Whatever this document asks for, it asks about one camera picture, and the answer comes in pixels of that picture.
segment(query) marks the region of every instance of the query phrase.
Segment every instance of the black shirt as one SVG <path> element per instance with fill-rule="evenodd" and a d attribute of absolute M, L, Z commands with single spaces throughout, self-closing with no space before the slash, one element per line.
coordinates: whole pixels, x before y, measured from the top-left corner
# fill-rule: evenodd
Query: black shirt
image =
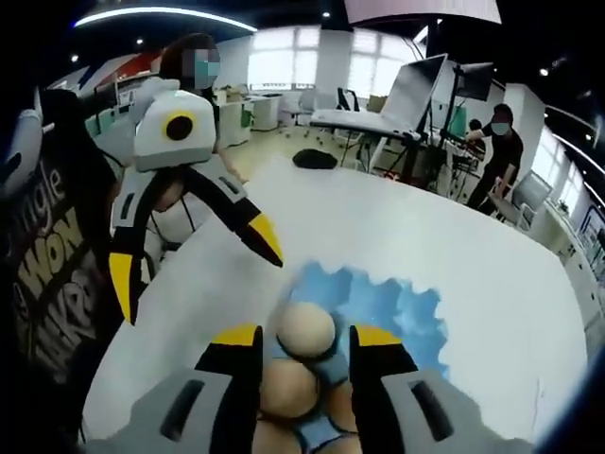
<path fill-rule="evenodd" d="M 503 177 L 509 165 L 515 166 L 515 171 L 510 179 L 512 184 L 519 173 L 521 165 L 521 155 L 523 154 L 523 141 L 517 131 L 510 129 L 512 135 L 505 137 L 495 135 L 492 131 L 492 123 L 482 129 L 486 137 L 492 138 L 493 156 L 485 166 L 485 172 L 490 172 L 494 177 Z"/>
<path fill-rule="evenodd" d="M 115 178 L 76 95 L 44 92 L 42 106 L 55 129 L 44 135 L 29 181 L 2 202 L 0 268 L 9 294 L 0 303 L 11 306 L 16 341 L 36 376 L 60 390 L 56 418 L 73 429 L 122 322 L 108 267 Z"/>

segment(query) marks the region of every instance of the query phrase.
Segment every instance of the beige ball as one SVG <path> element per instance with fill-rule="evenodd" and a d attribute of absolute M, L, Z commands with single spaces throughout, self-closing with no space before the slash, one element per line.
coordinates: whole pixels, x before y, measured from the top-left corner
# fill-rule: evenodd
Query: beige ball
<path fill-rule="evenodd" d="M 363 454 L 357 437 L 342 437 L 320 449 L 317 454 Z"/>
<path fill-rule="evenodd" d="M 336 328 L 329 313 L 313 303 L 289 306 L 277 329 L 285 349 L 292 355 L 314 358 L 334 343 Z"/>
<path fill-rule="evenodd" d="M 353 387 L 350 381 L 345 381 L 330 391 L 326 410 L 337 428 L 357 432 L 353 413 Z"/>
<path fill-rule="evenodd" d="M 294 432 L 274 424 L 258 421 L 252 442 L 252 454 L 302 454 L 303 448 Z"/>
<path fill-rule="evenodd" d="M 317 378 L 293 359 L 274 359 L 263 369 L 261 410 L 283 418 L 298 418 L 318 403 Z"/>

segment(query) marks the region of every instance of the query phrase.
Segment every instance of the window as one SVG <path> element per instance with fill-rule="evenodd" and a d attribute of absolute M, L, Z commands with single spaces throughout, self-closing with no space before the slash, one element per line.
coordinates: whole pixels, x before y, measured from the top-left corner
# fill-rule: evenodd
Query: window
<path fill-rule="evenodd" d="M 251 46 L 248 84 L 252 90 L 290 90 L 315 84 L 320 46 L 317 26 L 258 31 Z"/>
<path fill-rule="evenodd" d="M 544 127 L 531 169 L 544 178 L 551 187 L 555 187 L 564 161 L 563 145 L 552 135 L 549 128 Z"/>
<path fill-rule="evenodd" d="M 569 167 L 569 173 L 567 174 L 567 180 L 565 180 L 565 186 L 563 192 L 561 192 L 561 200 L 565 202 L 569 213 L 573 213 L 576 205 L 578 204 L 579 195 L 583 189 L 584 180 L 581 172 L 575 164 L 571 164 Z"/>
<path fill-rule="evenodd" d="M 403 38 L 358 28 L 353 36 L 348 88 L 359 97 L 386 96 L 402 64 L 422 58 L 422 51 Z"/>

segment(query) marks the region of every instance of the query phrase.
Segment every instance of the floor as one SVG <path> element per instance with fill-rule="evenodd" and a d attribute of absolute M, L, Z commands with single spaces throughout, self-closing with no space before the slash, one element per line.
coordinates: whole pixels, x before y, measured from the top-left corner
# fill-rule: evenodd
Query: floor
<path fill-rule="evenodd" d="M 269 161 L 273 156 L 285 156 L 292 159 L 294 155 L 304 148 L 315 148 L 328 152 L 341 160 L 344 147 L 333 139 L 329 132 L 312 129 L 307 138 L 304 137 L 305 128 L 291 127 L 280 133 L 275 131 L 253 131 L 250 141 L 237 147 L 229 147 L 225 153 L 233 162 L 233 166 L 249 180 L 256 169 Z M 344 165 L 354 167 L 354 151 L 349 151 Z"/>

